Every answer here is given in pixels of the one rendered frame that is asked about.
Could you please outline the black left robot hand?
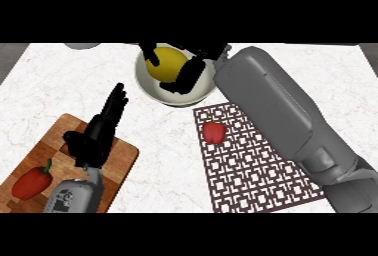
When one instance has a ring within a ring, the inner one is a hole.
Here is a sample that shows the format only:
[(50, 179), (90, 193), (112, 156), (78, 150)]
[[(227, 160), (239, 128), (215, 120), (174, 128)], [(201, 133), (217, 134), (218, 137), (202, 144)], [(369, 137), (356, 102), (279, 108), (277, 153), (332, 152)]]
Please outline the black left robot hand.
[(100, 168), (109, 157), (115, 128), (118, 126), (125, 104), (124, 84), (118, 83), (108, 96), (102, 112), (90, 120), (82, 133), (66, 131), (62, 138), (77, 167)]

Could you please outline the yellow lemon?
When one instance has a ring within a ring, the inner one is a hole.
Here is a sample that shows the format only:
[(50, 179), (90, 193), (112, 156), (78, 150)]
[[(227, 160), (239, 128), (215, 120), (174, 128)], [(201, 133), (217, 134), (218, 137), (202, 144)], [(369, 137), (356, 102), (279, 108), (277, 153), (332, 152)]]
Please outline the yellow lemon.
[(153, 66), (146, 60), (146, 70), (149, 75), (161, 82), (171, 83), (176, 81), (180, 69), (187, 62), (186, 55), (171, 47), (158, 47), (153, 50), (159, 65)]

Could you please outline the white bowl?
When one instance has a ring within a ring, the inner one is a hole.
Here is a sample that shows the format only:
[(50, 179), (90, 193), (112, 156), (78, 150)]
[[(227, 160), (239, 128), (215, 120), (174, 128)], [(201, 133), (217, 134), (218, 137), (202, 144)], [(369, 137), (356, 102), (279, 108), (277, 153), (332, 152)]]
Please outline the white bowl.
[[(215, 89), (212, 81), (215, 69), (212, 60), (218, 53), (207, 46), (180, 43), (142, 43), (136, 59), (136, 80), (144, 94), (159, 103), (173, 107), (187, 107), (199, 103)], [(153, 50), (158, 47), (177, 49), (187, 57), (174, 82), (158, 81), (147, 73), (144, 61), (153, 66), (159, 60)]]

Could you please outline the brown patterned placemat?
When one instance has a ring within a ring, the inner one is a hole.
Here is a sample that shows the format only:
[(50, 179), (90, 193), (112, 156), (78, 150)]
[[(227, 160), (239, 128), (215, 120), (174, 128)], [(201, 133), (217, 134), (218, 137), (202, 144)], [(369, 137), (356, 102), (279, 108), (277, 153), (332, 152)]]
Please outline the brown patterned placemat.
[[(215, 213), (269, 213), (325, 198), (292, 161), (285, 161), (232, 103), (193, 109), (199, 149)], [(224, 125), (220, 144), (204, 139), (204, 124)]]

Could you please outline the wooden cutting board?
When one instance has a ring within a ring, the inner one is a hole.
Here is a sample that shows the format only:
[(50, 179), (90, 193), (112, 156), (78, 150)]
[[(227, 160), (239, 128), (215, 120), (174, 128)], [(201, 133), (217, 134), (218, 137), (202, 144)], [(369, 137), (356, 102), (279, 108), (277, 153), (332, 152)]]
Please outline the wooden cutting board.
[[(59, 117), (0, 185), (0, 213), (41, 212), (50, 193), (57, 184), (65, 179), (87, 178), (87, 174), (82, 169), (74, 166), (75, 159), (69, 156), (68, 147), (62, 139), (62, 135), (68, 130), (82, 132), (85, 127), (87, 123), (72, 115), (63, 114)], [(121, 139), (113, 138), (112, 150), (102, 168), (103, 195), (97, 208), (99, 213), (105, 213), (109, 209), (137, 156), (139, 149)], [(22, 201), (12, 196), (13, 184), (26, 171), (34, 167), (40, 167), (47, 164), (47, 159), (51, 159), (51, 184), (34, 198)]]

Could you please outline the red bell pepper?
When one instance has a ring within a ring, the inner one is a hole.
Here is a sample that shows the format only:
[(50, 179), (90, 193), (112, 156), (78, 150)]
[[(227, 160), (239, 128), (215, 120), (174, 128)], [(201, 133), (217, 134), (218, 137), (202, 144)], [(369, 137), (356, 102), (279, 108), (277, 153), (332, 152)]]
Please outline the red bell pepper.
[(12, 196), (20, 200), (29, 200), (50, 186), (53, 176), (50, 174), (51, 159), (47, 164), (34, 167), (18, 179), (12, 187)]

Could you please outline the small red fruit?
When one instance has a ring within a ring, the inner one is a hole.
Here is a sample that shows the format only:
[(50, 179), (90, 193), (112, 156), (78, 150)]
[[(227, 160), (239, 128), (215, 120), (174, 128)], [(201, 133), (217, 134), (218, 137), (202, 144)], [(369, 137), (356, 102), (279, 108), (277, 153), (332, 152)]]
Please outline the small red fruit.
[(207, 122), (202, 127), (204, 140), (211, 144), (221, 144), (226, 135), (226, 127), (221, 123)]

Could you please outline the grey round object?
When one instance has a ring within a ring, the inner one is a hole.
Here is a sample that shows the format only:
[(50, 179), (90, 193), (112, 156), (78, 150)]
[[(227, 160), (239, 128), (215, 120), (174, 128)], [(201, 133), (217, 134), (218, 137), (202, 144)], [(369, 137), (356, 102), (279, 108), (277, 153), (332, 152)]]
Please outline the grey round object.
[(66, 47), (69, 47), (74, 50), (91, 49), (100, 45), (100, 43), (63, 43), (63, 44), (66, 45)]

